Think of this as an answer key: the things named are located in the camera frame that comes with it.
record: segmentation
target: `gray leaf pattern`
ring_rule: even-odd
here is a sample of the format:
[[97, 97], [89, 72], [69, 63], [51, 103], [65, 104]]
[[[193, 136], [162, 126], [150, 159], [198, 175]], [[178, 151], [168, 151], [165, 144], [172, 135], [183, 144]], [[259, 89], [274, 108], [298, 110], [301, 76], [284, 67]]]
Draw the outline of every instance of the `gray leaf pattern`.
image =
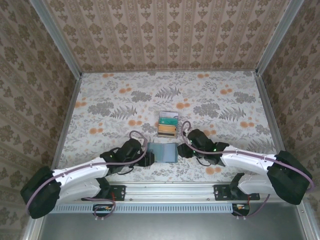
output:
[[220, 107], [216, 103], [201, 104], [201, 106], [195, 106], [193, 109], [194, 114], [199, 114], [200, 116], [209, 116], [212, 119], [218, 117], [218, 112]]
[[203, 91], [210, 90], [213, 94], [216, 92], [217, 89], [218, 89], [217, 84], [215, 84], [212, 81], [206, 81], [204, 83], [204, 86], [202, 87]]
[[249, 96], [248, 93], [243, 93], [243, 92], [239, 92], [239, 91], [236, 91], [233, 94], [233, 96], [237, 97], [235, 100], [239, 104], [254, 103], [256, 101], [256, 98], [254, 96]]
[[114, 107], [114, 104], [112, 102], [103, 102], [103, 103], [97, 103], [96, 105], [91, 105], [88, 108], [88, 113], [92, 113], [93, 115], [100, 114], [102, 117], [109, 116], [111, 113], [110, 109]]
[[120, 106], [116, 110], [114, 110], [113, 113], [111, 113], [110, 117], [116, 118], [116, 119], [128, 119], [130, 116], [134, 116], [137, 114], [136, 108], [132, 106], [131, 108], [129, 106], [122, 107]]
[[147, 102], [151, 100], [151, 95], [146, 94], [145, 92], [142, 91], [133, 91], [131, 93], [131, 96], [133, 96], [133, 98], [131, 98], [131, 100], [135, 103], [141, 101], [141, 102]]
[[179, 88], [177, 89], [177, 87], [170, 87], [169, 88], [162, 88], [155, 96], [158, 98], [163, 98], [163, 99], [173, 99], [174, 96], [178, 96], [179, 94], [181, 94], [181, 92], [179, 91]]
[[219, 118], [228, 121], [232, 120], [234, 122], [235, 120], [239, 120], [239, 118], [246, 116], [244, 110], [240, 109], [240, 107], [236, 109], [232, 106], [231, 108], [232, 109], [226, 108], [225, 110], [223, 110]]
[[270, 151], [275, 150], [274, 143], [272, 141], [259, 139], [259, 140], [252, 140], [247, 148], [248, 151], [267, 154]]
[[270, 134], [269, 128], [266, 128], [266, 127], [262, 126], [261, 124], [258, 124], [257, 126], [255, 126], [255, 129], [256, 129], [256, 132], [259, 134], [264, 134], [264, 135]]
[[142, 130], [145, 132], [145, 133], [155, 133], [157, 131], [157, 129], [153, 126], [150, 125], [150, 123], [145, 123], [142, 125]]

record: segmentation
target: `floral tablecloth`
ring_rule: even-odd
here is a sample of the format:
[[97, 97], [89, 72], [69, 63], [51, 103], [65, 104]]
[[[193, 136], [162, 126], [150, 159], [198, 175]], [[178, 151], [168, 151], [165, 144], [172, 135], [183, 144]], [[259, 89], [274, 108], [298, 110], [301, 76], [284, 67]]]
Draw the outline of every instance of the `floral tablecloth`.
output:
[[[179, 113], [179, 130], [189, 120], [214, 142], [275, 153], [264, 108], [251, 71], [176, 71], [85, 73], [63, 147], [59, 168], [87, 162], [121, 147], [129, 132], [142, 132], [150, 142], [182, 143], [157, 137], [160, 111]], [[121, 182], [230, 181], [242, 169], [200, 165], [195, 158], [178, 163], [135, 167]]]

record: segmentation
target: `purple cable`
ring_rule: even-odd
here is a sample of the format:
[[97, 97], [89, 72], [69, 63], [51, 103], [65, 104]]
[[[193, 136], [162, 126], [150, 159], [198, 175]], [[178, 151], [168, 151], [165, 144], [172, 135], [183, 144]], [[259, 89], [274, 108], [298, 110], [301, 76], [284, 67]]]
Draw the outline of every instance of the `purple cable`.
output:
[[143, 145], [144, 145], [144, 152], [143, 154], [137, 158], [136, 160], [133, 160], [133, 161], [129, 161], [129, 162], [105, 162], [105, 163], [100, 163], [100, 162], [96, 162], [96, 163], [91, 163], [91, 164], [87, 164], [87, 165], [84, 165], [84, 166], [79, 166], [79, 167], [76, 167], [74, 169], [70, 169], [68, 171], [65, 171], [63, 173], [60, 173], [56, 176], [53, 176], [51, 178], [49, 178], [47, 181], [45, 181], [44, 183], [42, 183], [35, 191], [34, 193], [31, 195], [31, 197], [29, 198], [29, 201], [27, 202], [26, 206], [25, 206], [25, 212], [26, 214], [28, 215], [29, 214], [29, 207], [30, 207], [30, 204], [32, 203], [32, 201], [35, 199], [36, 195], [41, 191], [41, 189], [43, 189], [48, 183], [50, 183], [51, 181], [59, 178], [59, 177], [63, 177], [64, 175], [68, 175], [70, 173], [73, 173], [75, 171], [78, 171], [78, 170], [81, 170], [81, 169], [85, 169], [85, 168], [92, 168], [94, 166], [101, 166], [101, 165], [117, 165], [117, 166], [121, 166], [121, 165], [131, 165], [131, 164], [135, 164], [137, 162], [139, 162], [147, 153], [147, 143], [148, 143], [148, 140], [145, 138], [145, 136], [142, 135], [141, 132], [138, 132], [136, 130], [133, 130], [129, 133], [129, 137], [131, 138], [131, 134], [132, 133], [137, 133], [139, 134], [142, 138], [143, 138]]
[[113, 214], [113, 212], [116, 210], [116, 202], [111, 200], [111, 199], [105, 199], [105, 198], [92, 198], [92, 197], [85, 197], [84, 199], [86, 200], [89, 200], [89, 201], [93, 201], [93, 202], [103, 202], [103, 201], [107, 201], [107, 202], [110, 202], [113, 204], [113, 207], [111, 209], [111, 211], [104, 217], [99, 217], [97, 216], [97, 210], [100, 209], [100, 208], [103, 208], [103, 206], [97, 206], [94, 211], [93, 211], [93, 215], [96, 217], [96, 218], [103, 218], [103, 219], [106, 219], [106, 218], [109, 218], [111, 216], [111, 214]]
[[229, 150], [229, 151], [215, 151], [215, 152], [212, 152], [212, 151], [201, 151], [201, 150], [198, 150], [198, 149], [194, 148], [193, 146], [191, 146], [188, 143], [187, 139], [185, 138], [185, 136], [184, 136], [184, 126], [185, 126], [185, 124], [189, 124], [188, 131], [191, 129], [191, 123], [189, 121], [185, 121], [184, 123], [182, 123], [182, 125], [181, 125], [181, 136], [182, 136], [182, 139], [185, 142], [185, 144], [195, 152], [198, 152], [200, 154], [206, 154], [206, 155], [241, 154], [241, 155], [245, 155], [245, 156], [248, 156], [248, 157], [257, 158], [257, 159], [260, 159], [260, 160], [270, 161], [270, 162], [273, 162], [275, 164], [281, 165], [281, 166], [283, 166], [283, 167], [285, 167], [287, 169], [295, 171], [296, 173], [302, 175], [305, 179], [307, 179], [309, 181], [310, 185], [311, 185], [311, 187], [306, 191], [307, 193], [308, 192], [312, 192], [316, 187], [314, 182], [312, 181], [312, 179], [307, 174], [305, 174], [303, 171], [301, 171], [301, 170], [299, 170], [299, 169], [297, 169], [297, 168], [295, 168], [293, 166], [290, 166], [288, 164], [285, 164], [285, 163], [283, 163], [281, 161], [269, 158], [269, 157], [263, 157], [263, 156], [260, 156], [260, 155], [256, 155], [254, 153], [248, 153], [248, 152], [244, 152], [244, 151], [232, 151], [232, 150]]
[[254, 213], [251, 213], [251, 214], [249, 214], [249, 215], [247, 215], [247, 216], [243, 216], [241, 213], [239, 213], [239, 212], [237, 212], [237, 211], [235, 211], [235, 210], [233, 210], [233, 212], [236, 213], [236, 214], [238, 214], [240, 217], [243, 217], [243, 218], [253, 217], [253, 216], [255, 216], [256, 214], [258, 214], [258, 213], [261, 211], [261, 209], [266, 205], [266, 203], [267, 203], [267, 201], [268, 201], [269, 198], [270, 198], [270, 194], [268, 194], [268, 196], [266, 196], [264, 202], [261, 204], [261, 206], [258, 208], [257, 211], [255, 211]]

